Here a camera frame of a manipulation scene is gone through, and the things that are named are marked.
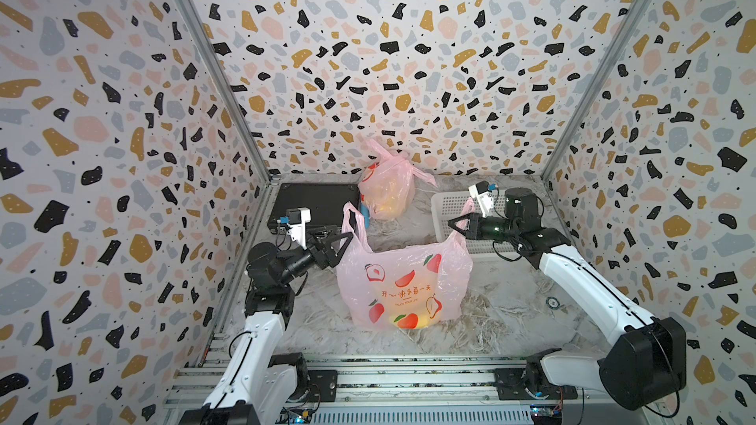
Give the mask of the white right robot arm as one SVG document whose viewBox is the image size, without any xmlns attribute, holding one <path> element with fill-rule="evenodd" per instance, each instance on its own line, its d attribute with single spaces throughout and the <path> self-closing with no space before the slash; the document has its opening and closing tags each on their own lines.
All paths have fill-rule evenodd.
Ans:
<svg viewBox="0 0 756 425">
<path fill-rule="evenodd" d="M 594 390 L 627 410 L 685 389 L 686 332 L 673 318 L 661 318 L 631 301 L 580 254 L 558 229 L 546 227 L 543 203 L 528 188 L 499 190 L 480 182 L 469 189 L 478 210 L 449 220 L 468 240 L 511 245 L 588 314 L 610 344 L 605 356 L 551 348 L 527 359 L 522 380 L 532 397 L 563 387 Z"/>
</svg>

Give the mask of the pink plastic bag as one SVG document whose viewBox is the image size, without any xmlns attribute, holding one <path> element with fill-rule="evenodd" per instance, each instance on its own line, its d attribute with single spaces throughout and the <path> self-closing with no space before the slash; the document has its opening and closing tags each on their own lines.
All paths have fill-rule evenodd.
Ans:
<svg viewBox="0 0 756 425">
<path fill-rule="evenodd" d="M 404 155 L 391 153 L 377 140 L 367 145 L 377 153 L 378 160 L 364 171 L 358 189 L 372 220 L 399 218 L 415 198 L 415 179 L 437 186 L 430 173 L 415 167 Z"/>
<path fill-rule="evenodd" d="M 358 328 L 418 330 L 461 316 L 474 267 L 463 234 L 454 230 L 442 242 L 375 252 L 351 203 L 344 205 L 342 232 L 352 240 L 335 272 Z"/>
</svg>

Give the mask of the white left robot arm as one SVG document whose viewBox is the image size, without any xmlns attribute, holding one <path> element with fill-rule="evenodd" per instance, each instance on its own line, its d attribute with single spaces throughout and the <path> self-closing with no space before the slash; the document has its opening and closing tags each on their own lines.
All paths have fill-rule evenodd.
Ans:
<svg viewBox="0 0 756 425">
<path fill-rule="evenodd" d="M 311 236 L 304 248 L 261 242 L 250 249 L 245 323 L 230 342 L 230 364 L 202 407 L 185 411 L 181 424 L 309 424 L 321 403 L 332 401 L 335 372 L 312 379 L 301 353 L 275 349 L 293 316 L 291 283 L 312 268 L 337 267 L 352 238 L 333 233 Z"/>
</svg>

